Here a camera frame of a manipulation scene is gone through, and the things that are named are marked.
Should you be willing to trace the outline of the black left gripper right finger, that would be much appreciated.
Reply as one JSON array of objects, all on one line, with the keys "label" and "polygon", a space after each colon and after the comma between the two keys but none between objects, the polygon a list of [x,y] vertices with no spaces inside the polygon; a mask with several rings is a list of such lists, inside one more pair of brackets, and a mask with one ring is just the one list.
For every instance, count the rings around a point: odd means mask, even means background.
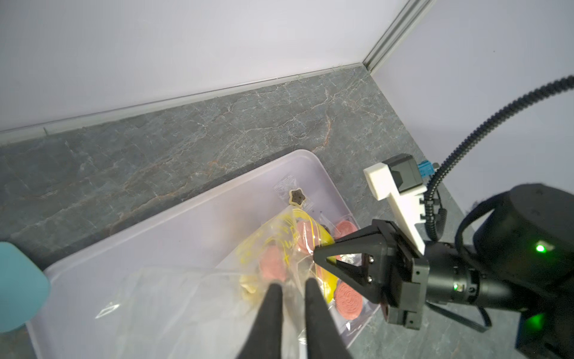
[{"label": "black left gripper right finger", "polygon": [[308,358],[352,358],[339,336],[318,282],[314,278],[308,279],[305,284],[305,323]]}]

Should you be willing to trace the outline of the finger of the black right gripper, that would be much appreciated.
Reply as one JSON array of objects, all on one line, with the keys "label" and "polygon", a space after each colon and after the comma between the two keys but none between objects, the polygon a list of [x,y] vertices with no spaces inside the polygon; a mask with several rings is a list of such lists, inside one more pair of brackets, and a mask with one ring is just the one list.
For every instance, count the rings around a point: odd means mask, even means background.
[{"label": "finger of the black right gripper", "polygon": [[315,248],[313,260],[369,302],[379,305],[390,282],[394,232],[389,221],[375,219],[368,227],[333,244]]}]

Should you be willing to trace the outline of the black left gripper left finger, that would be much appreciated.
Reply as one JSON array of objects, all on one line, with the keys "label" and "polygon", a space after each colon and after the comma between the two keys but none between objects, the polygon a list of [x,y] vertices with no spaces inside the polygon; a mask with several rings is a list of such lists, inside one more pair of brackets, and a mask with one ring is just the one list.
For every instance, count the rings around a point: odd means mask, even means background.
[{"label": "black left gripper left finger", "polygon": [[271,284],[237,358],[281,358],[283,289]]}]

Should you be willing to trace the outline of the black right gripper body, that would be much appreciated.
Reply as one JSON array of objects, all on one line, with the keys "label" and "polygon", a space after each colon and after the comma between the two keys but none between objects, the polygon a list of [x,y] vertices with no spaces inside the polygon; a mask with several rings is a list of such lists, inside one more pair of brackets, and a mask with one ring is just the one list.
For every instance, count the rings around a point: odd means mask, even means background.
[{"label": "black right gripper body", "polygon": [[390,324],[418,329],[425,308],[472,330],[489,330],[487,309],[515,311],[516,287],[470,266],[448,243],[420,254],[389,221],[372,222],[369,300]]}]

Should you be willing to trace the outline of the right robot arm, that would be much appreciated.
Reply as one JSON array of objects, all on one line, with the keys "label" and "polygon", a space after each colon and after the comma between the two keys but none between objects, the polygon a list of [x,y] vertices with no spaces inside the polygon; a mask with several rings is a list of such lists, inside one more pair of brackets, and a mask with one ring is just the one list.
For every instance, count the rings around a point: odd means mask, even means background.
[{"label": "right robot arm", "polygon": [[417,330],[425,308],[478,332],[490,308],[520,313],[516,350],[528,358],[573,356],[573,196],[541,183],[515,186],[477,205],[451,243],[437,193],[445,176],[495,128],[519,112],[573,89],[572,76],[519,97],[474,130],[428,183],[412,156],[367,168],[376,199],[393,221],[315,249],[316,265],[383,309],[393,325]]}]

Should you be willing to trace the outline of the clear ziploc bag of cookies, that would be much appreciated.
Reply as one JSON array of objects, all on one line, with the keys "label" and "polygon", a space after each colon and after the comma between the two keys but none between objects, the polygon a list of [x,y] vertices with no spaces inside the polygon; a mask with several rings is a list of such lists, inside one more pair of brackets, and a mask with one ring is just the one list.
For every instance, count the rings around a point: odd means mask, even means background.
[{"label": "clear ziploc bag of cookies", "polygon": [[106,358],[233,358],[272,284],[282,288],[284,358],[300,357],[310,278],[331,301],[333,275],[312,260],[333,243],[324,223],[295,206],[263,224],[213,269],[148,267],[126,276],[97,319],[110,325]]}]

